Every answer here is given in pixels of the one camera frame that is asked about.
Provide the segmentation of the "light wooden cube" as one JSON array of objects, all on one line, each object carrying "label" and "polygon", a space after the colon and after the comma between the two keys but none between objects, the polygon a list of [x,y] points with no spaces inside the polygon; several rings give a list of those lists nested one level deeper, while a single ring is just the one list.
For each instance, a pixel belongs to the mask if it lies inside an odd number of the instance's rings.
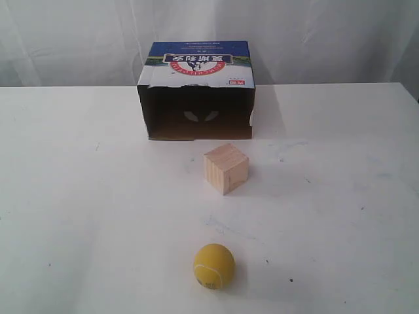
[{"label": "light wooden cube", "polygon": [[204,155],[204,178],[222,195],[242,184],[249,175],[249,158],[233,144],[227,143]]}]

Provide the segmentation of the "blue white cardboard box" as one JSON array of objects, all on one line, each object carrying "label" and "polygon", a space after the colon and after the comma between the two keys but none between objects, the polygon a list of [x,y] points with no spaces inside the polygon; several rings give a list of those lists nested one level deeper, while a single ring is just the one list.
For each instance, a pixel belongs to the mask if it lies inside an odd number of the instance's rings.
[{"label": "blue white cardboard box", "polygon": [[137,91],[150,140],[252,137],[256,88],[247,41],[154,42]]}]

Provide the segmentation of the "yellow rubber ball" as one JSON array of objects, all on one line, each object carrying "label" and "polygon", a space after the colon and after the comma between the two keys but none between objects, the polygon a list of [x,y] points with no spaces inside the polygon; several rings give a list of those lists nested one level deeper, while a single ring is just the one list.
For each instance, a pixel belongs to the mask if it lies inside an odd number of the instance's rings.
[{"label": "yellow rubber ball", "polygon": [[193,274],[200,285],[210,290],[228,287],[234,279],[235,269],[232,253],[218,243],[205,245],[194,257]]}]

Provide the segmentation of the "white backdrop curtain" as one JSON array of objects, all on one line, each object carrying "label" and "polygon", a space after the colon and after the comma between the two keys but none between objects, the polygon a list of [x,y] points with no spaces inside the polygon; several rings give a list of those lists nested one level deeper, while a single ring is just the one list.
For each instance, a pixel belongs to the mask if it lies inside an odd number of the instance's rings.
[{"label": "white backdrop curtain", "polygon": [[134,85],[155,41],[249,43],[259,84],[386,82],[417,1],[2,1],[3,86]]}]

